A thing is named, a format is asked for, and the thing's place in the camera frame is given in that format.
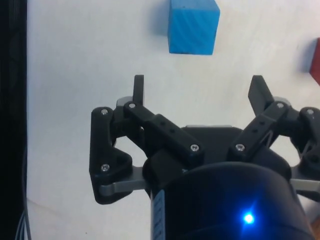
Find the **red block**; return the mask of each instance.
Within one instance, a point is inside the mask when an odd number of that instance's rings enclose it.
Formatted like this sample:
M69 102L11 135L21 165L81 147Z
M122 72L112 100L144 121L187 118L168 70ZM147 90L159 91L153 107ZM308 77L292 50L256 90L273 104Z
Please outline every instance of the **red block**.
M310 68L310 74L314 78L314 80L320 85L320 37L316 42L316 47Z

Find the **wooden surface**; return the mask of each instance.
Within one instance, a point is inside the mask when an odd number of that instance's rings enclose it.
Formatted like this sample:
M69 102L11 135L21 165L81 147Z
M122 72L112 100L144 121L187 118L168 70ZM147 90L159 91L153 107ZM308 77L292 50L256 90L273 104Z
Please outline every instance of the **wooden surface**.
M320 217L318 217L312 224L311 224L314 236L316 240L320 240Z
M247 94L263 75L292 106L320 108L309 74L320 36L319 0L217 0L211 56L169 54L166 0L31 0L27 19L27 198L33 240L149 240L150 200L136 191L96 203L89 176L90 116L132 94L144 74L145 106L180 127L232 125L254 117ZM125 138L117 147L142 166ZM298 163L290 140L272 149ZM303 197L310 220L319 212Z

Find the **white surface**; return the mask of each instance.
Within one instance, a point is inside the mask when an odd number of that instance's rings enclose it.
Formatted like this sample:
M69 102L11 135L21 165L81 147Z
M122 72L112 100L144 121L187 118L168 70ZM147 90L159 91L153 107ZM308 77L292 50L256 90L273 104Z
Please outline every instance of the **white surface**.
M28 180L33 240L148 240L143 191L113 204L95 202L89 178L90 115L132 93L145 75L145 105L178 126L245 127L247 93L263 75L272 93L299 109L320 108L320 87L306 72L320 36L318 0L217 0L213 56L168 53L168 0L28 1ZM141 166L143 153L118 147ZM288 140L274 148L294 165ZM309 201L307 212L317 212Z

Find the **blue wooden block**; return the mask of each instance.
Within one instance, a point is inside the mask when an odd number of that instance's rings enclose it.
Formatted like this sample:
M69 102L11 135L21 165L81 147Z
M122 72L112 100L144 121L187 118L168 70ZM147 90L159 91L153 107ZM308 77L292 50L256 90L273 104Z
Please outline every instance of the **blue wooden block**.
M219 17L215 0L170 0L169 52L211 55Z

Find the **black cylinder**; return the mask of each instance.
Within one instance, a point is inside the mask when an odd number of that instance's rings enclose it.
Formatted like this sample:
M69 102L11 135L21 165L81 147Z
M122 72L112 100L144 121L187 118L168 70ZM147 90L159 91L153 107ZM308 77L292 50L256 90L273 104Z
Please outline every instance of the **black cylinder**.
M250 163L186 172L152 192L153 240L314 240L292 186Z

